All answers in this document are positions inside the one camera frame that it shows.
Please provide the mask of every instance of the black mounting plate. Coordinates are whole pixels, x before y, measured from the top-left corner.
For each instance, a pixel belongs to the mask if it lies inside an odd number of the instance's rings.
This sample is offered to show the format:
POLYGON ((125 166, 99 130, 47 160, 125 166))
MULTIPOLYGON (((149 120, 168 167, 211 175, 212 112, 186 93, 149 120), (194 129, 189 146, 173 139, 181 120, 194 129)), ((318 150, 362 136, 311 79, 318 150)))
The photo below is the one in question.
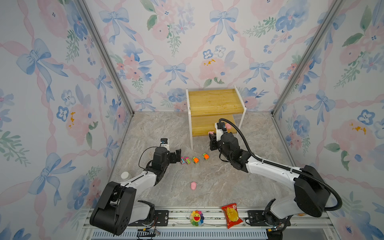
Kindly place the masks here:
POLYGON ((248 210, 247 213, 249 218, 255 219, 256 222, 260 222, 260 223, 251 224, 252 227, 265 227, 265 226, 270 227, 265 222, 261 222, 264 220, 263 210, 248 210))
MULTIPOLYGON (((157 217, 156 226, 166 227, 168 225, 168 210, 155 210, 155 219, 157 217)), ((144 225, 141 222, 133 222, 128 225, 129 227, 143 227, 144 225)))

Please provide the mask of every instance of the floral wallpaper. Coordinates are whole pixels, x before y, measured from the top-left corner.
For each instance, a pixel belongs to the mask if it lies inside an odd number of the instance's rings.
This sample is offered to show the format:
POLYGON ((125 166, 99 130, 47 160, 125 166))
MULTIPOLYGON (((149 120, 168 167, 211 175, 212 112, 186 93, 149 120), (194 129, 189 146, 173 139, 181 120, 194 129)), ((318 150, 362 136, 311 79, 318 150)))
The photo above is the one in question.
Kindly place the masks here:
POLYGON ((86 3, 134 110, 185 111, 186 88, 236 85, 270 111, 332 0, 86 3))
POLYGON ((0 239, 77 239, 130 114, 73 1, 0 19, 0 239))
POLYGON ((346 0, 278 112, 296 164, 342 197, 329 212, 342 240, 384 239, 383 12, 383 0, 346 0))

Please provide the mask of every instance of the red snack bag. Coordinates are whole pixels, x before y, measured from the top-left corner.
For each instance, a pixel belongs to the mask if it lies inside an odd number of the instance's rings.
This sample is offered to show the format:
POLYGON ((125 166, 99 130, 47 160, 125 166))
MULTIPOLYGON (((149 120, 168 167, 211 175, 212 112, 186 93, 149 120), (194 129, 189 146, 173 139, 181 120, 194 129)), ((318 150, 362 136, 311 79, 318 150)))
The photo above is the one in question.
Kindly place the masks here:
POLYGON ((236 204, 229 204, 227 206, 222 207, 221 209, 225 211, 225 218, 227 219, 228 228, 243 222, 243 220, 239 218, 239 213, 237 212, 236 204))

